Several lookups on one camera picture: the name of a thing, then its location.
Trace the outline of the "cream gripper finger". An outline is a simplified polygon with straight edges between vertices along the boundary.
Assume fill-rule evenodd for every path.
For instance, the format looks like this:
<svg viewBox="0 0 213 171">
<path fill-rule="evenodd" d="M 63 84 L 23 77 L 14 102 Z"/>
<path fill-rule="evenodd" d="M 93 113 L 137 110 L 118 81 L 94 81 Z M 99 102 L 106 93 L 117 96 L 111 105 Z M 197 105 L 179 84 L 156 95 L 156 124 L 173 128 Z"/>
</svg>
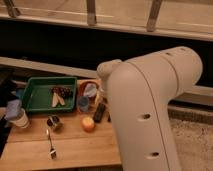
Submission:
<svg viewBox="0 0 213 171">
<path fill-rule="evenodd" d="M 98 102 L 99 102 L 99 99 L 100 99 L 100 92 L 97 91 L 97 94 L 96 94 L 96 97 L 95 97 L 95 101 L 94 101 L 94 104 L 97 105 Z"/>
</svg>

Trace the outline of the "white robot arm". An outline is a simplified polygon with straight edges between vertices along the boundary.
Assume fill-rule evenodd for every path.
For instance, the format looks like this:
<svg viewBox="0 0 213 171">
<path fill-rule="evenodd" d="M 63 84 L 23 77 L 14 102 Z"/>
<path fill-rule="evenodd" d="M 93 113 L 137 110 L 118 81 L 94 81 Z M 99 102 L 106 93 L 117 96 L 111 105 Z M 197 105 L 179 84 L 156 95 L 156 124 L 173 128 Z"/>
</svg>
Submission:
<svg viewBox="0 0 213 171">
<path fill-rule="evenodd" d="M 184 46 L 98 65 L 124 171 L 182 171 L 168 103 L 202 70 L 199 55 Z"/>
</svg>

